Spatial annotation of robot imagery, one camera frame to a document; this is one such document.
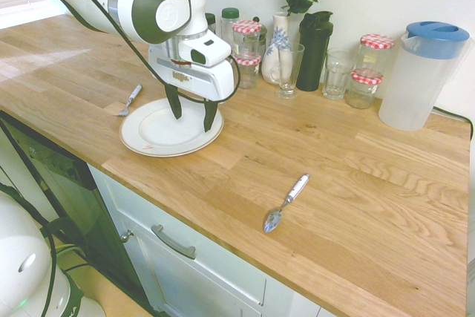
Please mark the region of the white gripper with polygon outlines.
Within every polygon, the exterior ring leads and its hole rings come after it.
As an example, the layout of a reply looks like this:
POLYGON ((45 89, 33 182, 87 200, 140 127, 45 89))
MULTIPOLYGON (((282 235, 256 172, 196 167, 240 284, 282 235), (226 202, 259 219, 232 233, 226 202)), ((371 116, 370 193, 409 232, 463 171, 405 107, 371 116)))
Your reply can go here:
POLYGON ((165 85, 165 91, 176 120, 182 117, 177 88, 206 98, 203 128, 205 132, 210 131, 217 113, 218 103, 215 101, 227 98, 235 88, 234 73, 229 61, 225 59, 210 68, 194 63, 178 65, 166 56, 163 45, 150 45, 148 62, 160 78, 170 84, 165 85))

